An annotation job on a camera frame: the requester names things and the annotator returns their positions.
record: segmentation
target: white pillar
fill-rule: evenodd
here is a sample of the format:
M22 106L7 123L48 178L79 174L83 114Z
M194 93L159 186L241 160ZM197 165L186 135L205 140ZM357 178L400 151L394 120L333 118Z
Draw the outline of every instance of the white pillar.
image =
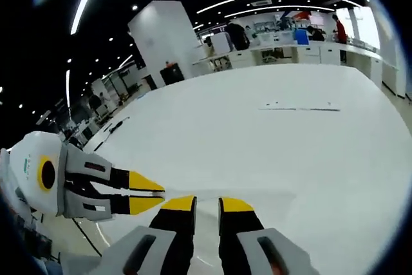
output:
M354 38L357 40L361 39L361 35L359 35L359 25L358 25L358 20L355 16L355 12L353 11L353 9L349 10L349 17L350 17L350 21L352 22L352 27L353 27L353 35Z
M100 93L103 93L104 98L107 100L105 104L108 106L109 112L116 110L117 106L110 97L110 94L103 84L102 79L97 79L91 83L91 90L98 97L100 97Z
M160 71L177 62L185 79L195 77L192 63L199 45L185 8L179 1L153 1L129 23L132 38L158 87L165 86Z

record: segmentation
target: red shirt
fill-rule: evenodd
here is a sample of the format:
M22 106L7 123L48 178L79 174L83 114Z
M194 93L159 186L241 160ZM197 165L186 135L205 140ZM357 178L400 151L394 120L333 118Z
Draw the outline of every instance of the red shirt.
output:
M337 27L337 39L339 43L345 43L346 44L346 32L345 28L342 25L341 21L336 21L336 27Z

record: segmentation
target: person in black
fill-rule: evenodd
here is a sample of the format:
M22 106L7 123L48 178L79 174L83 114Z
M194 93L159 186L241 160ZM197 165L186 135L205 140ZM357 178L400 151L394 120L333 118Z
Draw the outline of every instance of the person in black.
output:
M228 24L226 32L229 34L234 47L238 51L247 50L250 46L250 41L247 39L245 30L238 24Z
M312 26L308 26L306 29L312 35L313 41L324 41L322 32L319 29L315 29Z

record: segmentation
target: yellow fingertip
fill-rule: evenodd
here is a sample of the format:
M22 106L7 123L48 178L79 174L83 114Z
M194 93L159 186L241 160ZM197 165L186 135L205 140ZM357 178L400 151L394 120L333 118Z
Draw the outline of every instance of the yellow fingertip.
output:
M162 206L162 209L170 209L172 211L191 211L194 196L184 196L182 198L174 198Z
M129 173L129 188L146 191L165 191L161 185L135 171L130 171Z
M131 196L129 198L129 208L130 208L130 215L137 215L156 205L162 203L165 199L156 197L156 198L148 198L143 196Z
M221 200L223 202L223 211L224 212L249 212L254 211L253 207L250 206L243 200L229 198L226 196L222 196Z

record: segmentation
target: yellow circular joint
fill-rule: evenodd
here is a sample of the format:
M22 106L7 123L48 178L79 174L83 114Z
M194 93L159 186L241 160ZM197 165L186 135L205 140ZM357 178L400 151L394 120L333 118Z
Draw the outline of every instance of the yellow circular joint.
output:
M48 156L41 156L37 167L37 182L44 192L49 192L56 181L56 170Z

